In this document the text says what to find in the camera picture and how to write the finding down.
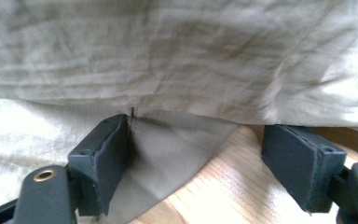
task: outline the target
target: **wooden surface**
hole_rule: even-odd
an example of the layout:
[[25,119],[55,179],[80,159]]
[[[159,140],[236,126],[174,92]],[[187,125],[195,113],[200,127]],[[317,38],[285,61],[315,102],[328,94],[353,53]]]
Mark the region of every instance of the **wooden surface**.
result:
[[[240,126],[190,182],[131,224],[336,223],[336,205],[329,214],[304,213],[275,179],[260,159],[262,130]],[[330,132],[330,140],[336,136],[337,142],[344,139],[358,146],[353,132],[349,136],[342,129],[317,132]],[[349,152],[346,166],[351,167],[358,152],[342,147]]]

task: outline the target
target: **black clamp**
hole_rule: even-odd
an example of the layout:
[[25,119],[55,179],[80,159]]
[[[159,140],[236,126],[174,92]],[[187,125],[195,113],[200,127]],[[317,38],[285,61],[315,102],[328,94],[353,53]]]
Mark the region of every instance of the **black clamp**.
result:
[[74,224],[76,209],[81,216],[107,215],[128,155],[127,116],[103,120],[69,153],[65,167],[28,174],[19,199],[0,207],[0,223]]
[[266,126],[263,162],[305,212],[327,213],[332,202],[343,223],[358,223],[358,163],[344,166],[347,153],[309,128]]

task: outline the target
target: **gray fabric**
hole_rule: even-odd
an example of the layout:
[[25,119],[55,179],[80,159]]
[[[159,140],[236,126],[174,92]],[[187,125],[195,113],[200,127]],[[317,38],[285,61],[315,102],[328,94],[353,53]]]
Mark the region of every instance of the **gray fabric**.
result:
[[103,223],[127,223],[180,188],[235,127],[221,119],[178,112],[148,111],[134,119],[131,137],[136,155]]
[[358,1],[0,1],[0,98],[358,126]]

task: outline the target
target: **beige cloth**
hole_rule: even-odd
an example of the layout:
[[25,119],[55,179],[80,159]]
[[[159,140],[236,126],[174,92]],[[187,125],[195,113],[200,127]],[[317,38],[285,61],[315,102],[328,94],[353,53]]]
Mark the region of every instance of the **beige cloth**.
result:
[[[1,0],[2,98],[14,101],[0,100],[0,203],[15,197],[28,172],[64,164],[96,123],[130,107],[248,124],[358,127],[358,1]],[[167,130],[172,139],[203,133],[204,122],[232,125],[185,117]],[[190,126],[173,131],[182,124]],[[140,123],[147,125],[156,130],[145,139],[167,127]],[[229,130],[206,132],[219,141],[180,181],[168,185],[163,175],[164,190],[150,188],[153,202],[189,179]],[[183,160],[185,148],[177,149]]]

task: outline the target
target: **brass ring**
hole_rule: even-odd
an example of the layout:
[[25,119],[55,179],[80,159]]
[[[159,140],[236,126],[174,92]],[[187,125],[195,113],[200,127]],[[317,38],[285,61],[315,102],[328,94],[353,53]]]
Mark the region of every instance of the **brass ring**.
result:
[[55,170],[44,170],[34,175],[34,181],[35,182],[46,181],[48,179],[51,179],[55,175],[56,175]]

